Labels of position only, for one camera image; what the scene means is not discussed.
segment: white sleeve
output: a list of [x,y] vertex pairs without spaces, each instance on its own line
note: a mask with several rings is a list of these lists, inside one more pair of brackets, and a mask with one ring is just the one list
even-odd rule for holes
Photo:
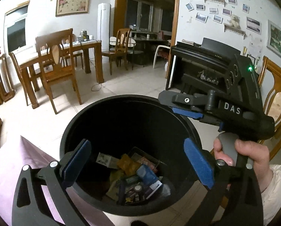
[[269,224],[281,208],[281,165],[270,165],[270,169],[273,178],[262,193],[264,225]]

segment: pink cloth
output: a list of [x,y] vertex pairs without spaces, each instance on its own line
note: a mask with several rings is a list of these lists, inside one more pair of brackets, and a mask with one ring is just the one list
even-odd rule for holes
[[[24,165],[32,168],[46,167],[55,160],[24,137],[19,136],[8,140],[0,149],[0,216],[12,225],[12,206],[18,177]],[[55,220],[63,223],[50,197],[47,187],[43,188],[46,201]],[[109,218],[100,210],[82,200],[73,190],[68,188],[67,193],[91,226],[114,226]]]

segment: screw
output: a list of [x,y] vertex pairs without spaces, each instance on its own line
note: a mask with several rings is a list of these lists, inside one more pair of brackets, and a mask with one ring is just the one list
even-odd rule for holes
[[22,170],[23,170],[23,171],[26,171],[27,169],[29,169],[29,165],[24,165],[24,166],[22,167]]
[[252,164],[247,163],[247,164],[246,164],[246,168],[247,168],[247,169],[252,169],[253,166],[252,166]]
[[216,162],[220,167],[223,167],[225,165],[225,161],[223,161],[222,159],[218,159]]
[[58,165],[58,162],[57,161],[52,161],[49,166],[50,167],[56,167]]

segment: trash can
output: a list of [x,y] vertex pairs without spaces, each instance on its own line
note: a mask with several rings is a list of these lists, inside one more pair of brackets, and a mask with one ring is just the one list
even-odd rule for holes
[[[88,139],[92,152],[73,185],[87,203],[120,216],[159,212],[181,199],[198,179],[184,152],[185,138],[201,149],[197,130],[190,120],[173,113],[156,98],[119,95],[99,100],[80,111],[68,124],[60,145],[60,158]],[[120,158],[137,147],[160,161],[157,176],[164,184],[145,205],[122,206],[105,201],[110,169],[96,163],[98,153]]]

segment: photo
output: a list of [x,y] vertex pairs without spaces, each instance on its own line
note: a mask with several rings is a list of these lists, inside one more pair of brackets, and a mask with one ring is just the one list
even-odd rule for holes
[[225,15],[228,15],[228,16],[231,15],[231,11],[228,10],[228,9],[225,9],[225,8],[223,8],[222,13],[225,14]]
[[196,9],[197,9],[197,10],[204,11],[204,10],[205,10],[205,6],[204,6],[204,5],[201,5],[201,4],[196,4]]
[[207,17],[208,16],[206,16],[204,14],[201,14],[201,13],[197,13],[197,15],[196,15],[196,19],[203,22],[203,23],[206,23]]
[[281,57],[281,28],[269,20],[267,47]]
[[249,17],[246,17],[246,28],[261,34],[261,23]]
[[249,6],[243,4],[242,10],[243,10],[244,12],[246,12],[246,13],[249,13]]
[[192,6],[191,3],[188,3],[188,4],[186,5],[186,7],[188,8],[189,11],[194,10],[194,8],[193,8],[193,6]]
[[218,8],[209,8],[209,13],[218,14]]
[[237,0],[228,0],[228,3],[231,3],[231,4],[237,4]]
[[250,54],[247,54],[247,57],[251,59],[253,66],[255,66],[255,62],[256,62],[256,58],[254,58],[253,56],[251,56]]
[[218,22],[218,23],[220,23],[220,24],[222,24],[223,18],[214,15],[214,19],[213,19],[213,20],[216,21],[216,22]]
[[89,0],[57,0],[56,17],[75,13],[88,13]]

